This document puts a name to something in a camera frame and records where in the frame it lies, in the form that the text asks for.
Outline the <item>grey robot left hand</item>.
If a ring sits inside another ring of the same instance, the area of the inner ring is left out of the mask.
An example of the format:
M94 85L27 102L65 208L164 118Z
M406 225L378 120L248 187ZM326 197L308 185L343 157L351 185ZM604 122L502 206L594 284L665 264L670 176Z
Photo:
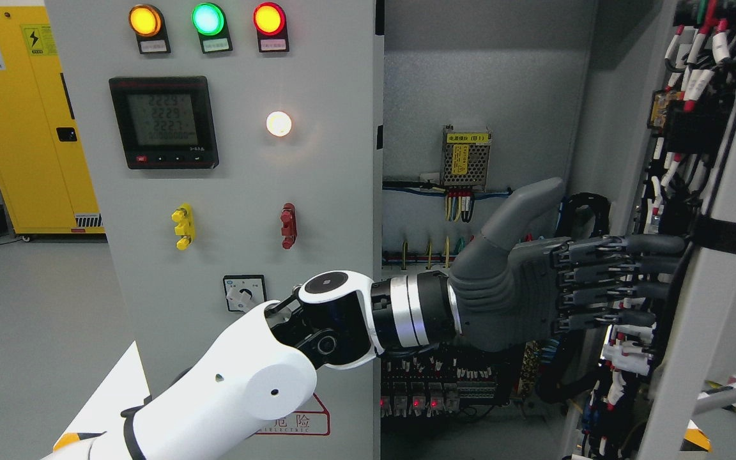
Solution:
M450 268L462 335L476 349L517 344L606 325L639 321L646 312L619 312L621 299L666 299L669 285L627 280L672 274L686 242L680 236L634 234L584 240L521 242L528 224L558 209L561 178L520 187L494 212Z

